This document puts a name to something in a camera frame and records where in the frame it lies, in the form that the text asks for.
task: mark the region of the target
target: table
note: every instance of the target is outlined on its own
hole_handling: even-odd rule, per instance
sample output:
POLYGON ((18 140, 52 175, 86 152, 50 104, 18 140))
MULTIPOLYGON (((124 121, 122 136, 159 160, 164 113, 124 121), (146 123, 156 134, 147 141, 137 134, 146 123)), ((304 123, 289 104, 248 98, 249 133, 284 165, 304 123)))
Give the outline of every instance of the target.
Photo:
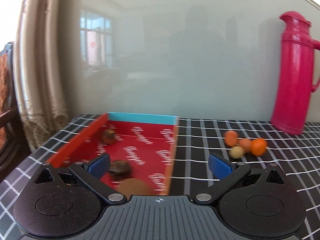
MULTIPOLYGON (((83 114, 72 119, 0 184, 1 239, 20 238, 12 216, 13 204, 38 166, 98 117, 83 114)), ((216 181, 207 165, 211 152, 237 161, 228 158, 229 147, 223 143, 223 134, 230 129, 237 130, 241 138, 261 137, 268 141, 265 155, 247 154, 242 161, 252 168, 265 168, 268 163, 280 165, 307 209, 299 236, 307 240, 320 239, 320 123, 307 122, 301 135, 291 136, 276 130, 269 122, 179 119, 170 195, 193 194, 216 181)))

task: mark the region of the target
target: orange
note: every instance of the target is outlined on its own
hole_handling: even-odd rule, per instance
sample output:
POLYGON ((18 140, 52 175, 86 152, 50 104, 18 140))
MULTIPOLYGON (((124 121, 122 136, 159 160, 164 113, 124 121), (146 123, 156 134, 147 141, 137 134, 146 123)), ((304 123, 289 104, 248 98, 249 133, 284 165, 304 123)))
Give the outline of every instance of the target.
POLYGON ((227 137, 234 137, 234 138, 238 138, 238 133, 236 131, 233 131, 233 130, 229 130, 229 131, 226 131, 224 133, 224 137, 227 138, 227 137))
POLYGON ((224 143, 230 147, 236 146, 238 143, 238 133, 236 131, 225 132, 224 138, 224 143))
POLYGON ((239 146, 244 149, 246 153, 251 151, 251 140, 248 138, 244 138, 239 140, 239 146))
POLYGON ((251 153, 254 156, 261 156, 266 152, 267 141, 262 138, 255 139, 251 142, 251 153))
POLYGON ((232 137, 232 136, 227 136, 224 139, 224 143, 226 145, 228 145, 229 147, 233 147, 233 146, 236 146, 238 144, 238 139, 235 138, 235 137, 232 137))

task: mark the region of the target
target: window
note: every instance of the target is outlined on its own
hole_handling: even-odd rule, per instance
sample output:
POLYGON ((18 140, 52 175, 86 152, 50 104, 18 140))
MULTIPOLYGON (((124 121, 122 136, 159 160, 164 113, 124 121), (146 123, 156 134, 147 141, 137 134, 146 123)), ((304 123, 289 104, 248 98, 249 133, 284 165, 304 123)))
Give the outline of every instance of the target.
POLYGON ((82 11, 80 17, 81 57, 90 66, 112 67, 111 20, 96 13, 82 11))
POLYGON ((16 39, 22 3, 23 0, 0 0, 0 51, 16 39))

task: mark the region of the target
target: glass surface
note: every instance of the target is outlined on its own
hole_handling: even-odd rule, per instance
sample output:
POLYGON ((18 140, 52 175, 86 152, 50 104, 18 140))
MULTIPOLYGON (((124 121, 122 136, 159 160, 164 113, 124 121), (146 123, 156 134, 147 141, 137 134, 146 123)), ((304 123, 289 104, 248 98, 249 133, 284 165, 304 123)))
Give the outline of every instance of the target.
POLYGON ((59 10, 71 116, 270 120, 284 30, 279 16, 299 11, 320 39, 319 10, 305 0, 60 0, 59 10))

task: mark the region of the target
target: red cardboard tray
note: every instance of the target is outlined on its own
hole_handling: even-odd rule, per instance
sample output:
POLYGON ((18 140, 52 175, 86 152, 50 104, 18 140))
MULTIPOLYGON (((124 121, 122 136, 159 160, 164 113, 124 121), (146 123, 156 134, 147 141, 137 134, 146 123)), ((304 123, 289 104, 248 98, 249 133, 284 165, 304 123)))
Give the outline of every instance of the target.
MULTIPOLYGON (((176 116, 106 113, 74 136, 47 162, 54 167, 67 167, 77 161, 89 162, 106 152, 111 161, 129 161, 133 178, 143 180, 158 195, 168 195, 177 131, 176 116), (105 129, 115 130, 115 144, 103 144, 100 138, 105 129)), ((100 180, 114 189, 121 183, 112 181, 108 173, 100 180)))

